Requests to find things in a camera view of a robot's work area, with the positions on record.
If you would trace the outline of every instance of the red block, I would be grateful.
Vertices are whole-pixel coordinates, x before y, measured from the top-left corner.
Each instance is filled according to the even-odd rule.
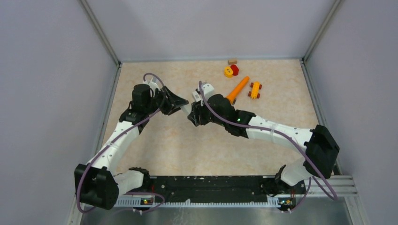
[[[234,72],[232,75],[237,76],[239,74],[239,68],[234,64],[230,65],[232,71]]]

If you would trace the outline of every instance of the toy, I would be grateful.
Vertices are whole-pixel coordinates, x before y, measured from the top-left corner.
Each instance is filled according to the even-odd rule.
[[[234,65],[234,64],[237,64],[237,59],[236,58],[228,60],[228,65]]]
[[[262,88],[262,85],[256,81],[250,84],[250,87],[253,88],[252,91],[249,91],[249,97],[252,99],[260,98],[259,90]]]
[[[232,75],[237,76],[239,74],[239,68],[236,65],[231,65],[230,67],[234,72]]]
[[[231,69],[231,67],[226,67],[224,69],[224,74],[227,78],[231,78],[232,75],[234,74],[234,71]]]
[[[245,87],[247,82],[249,82],[249,77],[243,78],[243,80],[234,88],[234,90],[227,96],[227,99],[231,102],[231,104],[234,102],[236,96],[240,93],[240,91]]]

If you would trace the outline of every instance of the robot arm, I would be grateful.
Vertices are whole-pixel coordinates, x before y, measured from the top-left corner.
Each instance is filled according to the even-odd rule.
[[[271,141],[297,151],[296,146],[281,134],[283,133],[298,144],[326,179],[330,178],[336,163],[339,147],[326,127],[317,125],[315,129],[303,129],[278,124],[263,119],[252,112],[235,110],[227,98],[224,98],[221,94],[214,94],[214,88],[208,83],[202,84],[202,90],[205,99],[207,99],[209,106],[215,113],[239,126],[231,125],[214,116],[204,105],[199,88],[192,93],[195,102],[192,103],[192,111],[188,115],[188,119],[195,126],[213,122],[223,126],[226,131],[234,136]],[[278,187],[284,184],[294,186],[299,181],[308,179],[311,176],[319,177],[318,173],[305,158],[301,157],[290,165],[282,166],[276,174],[275,180]]]
[[[132,101],[121,114],[119,122],[108,141],[87,164],[88,168],[80,190],[80,202],[111,209],[117,197],[139,188],[143,184],[144,170],[131,168],[125,173],[116,174],[116,168],[128,146],[141,134],[150,117],[158,111],[171,115],[189,102],[173,94],[166,86],[161,89],[155,80],[145,81],[134,86]],[[75,169],[75,188],[87,165],[79,164]]]

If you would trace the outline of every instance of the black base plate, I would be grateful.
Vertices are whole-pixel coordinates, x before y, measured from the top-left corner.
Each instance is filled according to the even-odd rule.
[[[163,195],[166,202],[183,203],[260,203],[267,202],[262,185],[273,182],[272,176],[151,176],[147,185],[133,191],[155,192]],[[279,194],[304,194],[304,182]]]

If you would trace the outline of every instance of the cable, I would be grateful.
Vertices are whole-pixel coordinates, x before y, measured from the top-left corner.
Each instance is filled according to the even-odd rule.
[[[251,126],[251,125],[244,125],[244,124],[239,124],[239,123],[235,123],[235,122],[231,122],[229,120],[226,120],[225,118],[221,117],[220,115],[218,115],[209,105],[209,103],[207,102],[207,99],[205,98],[205,95],[203,93],[203,88],[202,88],[202,81],[199,81],[199,91],[200,91],[200,95],[202,96],[203,102],[205,103],[206,107],[209,109],[209,111],[218,119],[220,119],[221,121],[231,124],[233,126],[236,127],[241,127],[241,128],[253,128],[253,129],[259,129],[259,130],[266,130],[266,131],[271,131],[270,128],[267,127],[259,127],[259,126]],[[291,137],[289,137],[287,134],[279,131],[279,130],[274,130],[274,133],[279,134],[281,136],[283,136],[284,138],[286,138],[289,142],[291,142],[294,147],[296,147],[296,149],[303,155],[303,157],[306,159],[306,161],[311,165],[311,167],[316,171],[316,173],[318,174],[318,176],[322,179],[322,181],[326,184],[326,186],[329,188],[330,192],[332,193],[333,197],[331,195],[329,195],[327,193],[327,191],[325,189],[323,189],[321,186],[321,189],[325,191],[326,195],[329,196],[332,200],[337,200],[338,196],[337,193],[334,191],[334,189],[332,188],[332,186],[329,184],[329,182],[326,180],[326,178],[323,176],[323,174],[321,173],[321,171],[319,171],[319,169],[315,166],[315,164],[312,162],[312,160],[306,155],[306,153],[301,149],[301,147],[299,146],[299,144],[297,144]]]
[[[155,77],[156,79],[158,79],[159,82],[161,83],[162,87],[164,87],[163,81],[161,81],[161,79],[160,79],[157,75],[155,75],[155,74],[153,74],[153,73],[146,73],[146,74],[144,74],[144,81],[146,81],[146,80],[145,80],[145,77],[148,76],[148,75],[151,75],[151,76]]]
[[[144,74],[144,77],[143,77],[144,81],[145,81],[145,77],[146,77],[147,75],[152,75],[152,76],[154,76],[154,77],[155,77],[156,79],[158,79],[159,82],[162,84],[162,87],[164,87],[164,83],[162,82],[162,80],[161,80],[158,76],[156,76],[155,74],[153,74],[153,73],[146,73],[146,74]],[[166,100],[166,95],[164,95],[164,98],[163,98],[163,100],[162,100],[161,105],[159,106],[159,108],[158,108],[155,112],[153,112],[153,113],[150,114],[147,118],[143,119],[142,121],[138,122],[137,124],[131,126],[131,127],[128,128],[128,129],[126,129],[124,132],[120,133],[117,137],[115,137],[115,138],[111,141],[110,144],[115,143],[120,137],[122,137],[123,135],[125,135],[127,132],[129,132],[129,131],[131,131],[132,129],[138,127],[139,125],[141,125],[141,124],[147,122],[150,118],[152,118],[155,114],[157,114],[157,113],[161,110],[160,107],[163,105],[163,103],[165,102],[165,100]],[[94,209],[96,208],[96,207],[92,207],[92,208],[89,209],[89,210],[84,210],[84,209],[82,209],[82,206],[80,205],[80,194],[81,194],[81,191],[82,191],[83,181],[84,181],[84,179],[86,178],[86,175],[87,175],[89,169],[92,167],[92,165],[95,163],[95,161],[96,161],[102,154],[104,154],[104,152],[105,152],[106,150],[109,149],[109,147],[110,147],[110,145],[105,146],[101,151],[98,152],[98,154],[95,155],[95,157],[94,157],[94,158],[91,160],[91,162],[87,165],[86,169],[85,169],[84,172],[83,172],[82,177],[80,178],[80,181],[79,181],[79,184],[78,184],[77,190],[76,190],[76,202],[77,202],[77,209],[78,209],[81,213],[87,213],[87,212],[90,212],[90,211],[92,211],[92,210],[94,210]]]
[[[319,183],[319,181],[318,181],[314,176],[312,176],[312,179],[315,181],[315,183],[319,186],[319,188],[320,188],[329,198],[331,198],[331,199],[334,200],[334,196],[332,197],[332,196],[327,192],[327,190],[325,190],[325,188],[322,187],[322,185]]]
[[[148,212],[152,212],[152,211],[154,211],[155,209],[159,208],[161,205],[163,205],[163,204],[165,203],[165,201],[166,201],[166,199],[164,198],[164,196],[162,196],[162,195],[160,195],[160,194],[158,194],[158,193],[152,193],[152,192],[127,192],[125,195],[154,195],[154,196],[160,197],[160,198],[162,199],[162,202],[159,203],[157,206],[155,206],[155,207],[153,207],[153,208],[150,208],[150,209],[148,209],[148,210],[145,210],[145,211],[136,210],[136,209],[131,209],[131,208],[126,208],[126,209],[118,210],[118,211],[116,211],[116,212],[110,214],[109,216],[107,216],[107,219],[102,220],[102,222],[100,223],[100,225],[101,225],[101,224],[104,224],[105,222],[107,222],[107,221],[109,220],[110,217],[112,217],[112,216],[114,216],[114,215],[116,215],[116,214],[118,214],[118,213],[120,213],[120,212],[123,212],[123,211],[133,211],[133,212],[139,212],[139,213],[141,213],[141,214],[148,213]]]

